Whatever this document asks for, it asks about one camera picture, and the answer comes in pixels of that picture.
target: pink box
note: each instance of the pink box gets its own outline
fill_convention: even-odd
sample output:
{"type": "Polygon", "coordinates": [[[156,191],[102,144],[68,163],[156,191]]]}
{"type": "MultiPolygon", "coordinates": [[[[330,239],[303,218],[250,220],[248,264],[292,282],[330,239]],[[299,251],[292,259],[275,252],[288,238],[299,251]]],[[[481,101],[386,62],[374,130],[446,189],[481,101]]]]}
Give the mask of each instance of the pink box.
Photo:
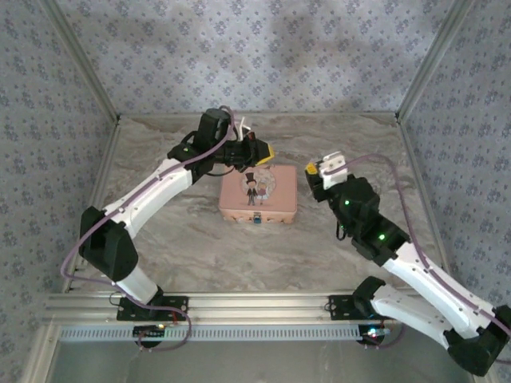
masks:
{"type": "Polygon", "coordinates": [[[296,167],[261,165],[222,179],[220,211],[235,221],[292,223],[296,214],[296,167]]]}

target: cartoon groom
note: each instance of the cartoon groom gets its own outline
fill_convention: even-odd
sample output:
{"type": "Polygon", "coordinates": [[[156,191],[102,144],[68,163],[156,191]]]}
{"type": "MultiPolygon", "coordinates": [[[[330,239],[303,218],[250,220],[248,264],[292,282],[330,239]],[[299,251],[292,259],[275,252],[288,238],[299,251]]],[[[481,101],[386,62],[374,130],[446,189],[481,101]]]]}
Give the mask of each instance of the cartoon groom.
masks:
{"type": "Polygon", "coordinates": [[[254,180],[254,173],[246,173],[245,176],[247,177],[247,186],[248,186],[248,205],[255,206],[256,205],[256,197],[257,197],[257,190],[256,185],[257,181],[254,180]]]}

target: floral wallpaper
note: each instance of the floral wallpaper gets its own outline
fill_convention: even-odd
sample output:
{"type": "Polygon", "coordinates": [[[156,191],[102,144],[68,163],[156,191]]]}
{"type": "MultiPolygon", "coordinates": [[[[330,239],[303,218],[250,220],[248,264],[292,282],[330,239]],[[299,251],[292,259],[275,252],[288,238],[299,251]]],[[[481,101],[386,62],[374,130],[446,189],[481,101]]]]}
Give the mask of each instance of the floral wallpaper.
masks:
{"type": "Polygon", "coordinates": [[[123,114],[397,110],[452,1],[57,2],[123,114]]]}
{"type": "Polygon", "coordinates": [[[22,374],[42,294],[77,238],[110,123],[35,0],[0,2],[0,382],[22,374]]]}
{"type": "Polygon", "coordinates": [[[454,273],[511,306],[510,62],[511,4],[475,2],[406,127],[454,273]]]}

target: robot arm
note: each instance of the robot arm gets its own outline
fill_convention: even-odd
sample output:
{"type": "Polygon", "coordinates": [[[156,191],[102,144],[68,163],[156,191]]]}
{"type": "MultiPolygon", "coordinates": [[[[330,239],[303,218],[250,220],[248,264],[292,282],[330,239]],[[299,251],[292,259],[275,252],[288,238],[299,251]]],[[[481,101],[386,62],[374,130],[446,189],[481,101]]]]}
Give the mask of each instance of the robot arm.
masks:
{"type": "Polygon", "coordinates": [[[476,297],[419,254],[408,234],[379,213],[379,196],[367,180],[348,174],[340,153],[308,164],[305,173],[315,199],[326,200],[334,212],[338,238],[350,237],[359,254],[397,275],[427,301],[406,297],[369,277],[354,292],[357,308],[368,318],[380,314],[398,319],[444,346],[462,368],[485,375],[509,341],[511,309],[495,308],[476,297]]]}
{"type": "Polygon", "coordinates": [[[225,140],[220,145],[233,126],[231,119],[224,110],[207,110],[197,131],[189,133],[174,147],[146,180],[102,211],[89,207],[83,213],[81,236],[101,219],[110,214],[112,217],[85,241],[79,254],[137,301],[157,306],[157,299],[163,294],[138,266],[138,253],[133,245],[133,239],[147,220],[171,198],[210,172],[214,164],[232,166],[242,172],[274,156],[268,144],[244,127],[243,120],[235,131],[236,140],[225,140]]]}

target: marble surface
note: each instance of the marble surface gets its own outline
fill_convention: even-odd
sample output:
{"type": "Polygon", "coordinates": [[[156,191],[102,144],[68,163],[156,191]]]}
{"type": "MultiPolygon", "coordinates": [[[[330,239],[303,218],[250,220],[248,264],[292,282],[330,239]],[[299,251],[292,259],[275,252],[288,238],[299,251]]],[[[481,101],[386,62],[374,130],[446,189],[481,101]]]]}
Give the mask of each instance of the marble surface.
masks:
{"type": "MultiPolygon", "coordinates": [[[[170,148],[196,129],[199,118],[122,119],[105,203],[121,198],[148,176],[170,148]]],[[[164,290],[353,289],[369,275],[404,286],[404,282],[358,255],[349,240],[337,241],[333,213],[326,203],[316,203],[312,198],[303,167],[336,150],[348,160],[378,152],[398,165],[421,245],[440,263],[398,127],[392,120],[339,114],[263,114],[251,120],[256,135],[276,150],[273,164],[298,168],[295,222],[255,225],[224,221],[218,208],[220,179],[203,177],[158,211],[135,238],[141,267],[164,290]]],[[[386,165],[370,162],[351,171],[365,176],[380,193],[381,212],[406,228],[386,165]]],[[[93,269],[86,274],[97,276],[93,269]]]]}

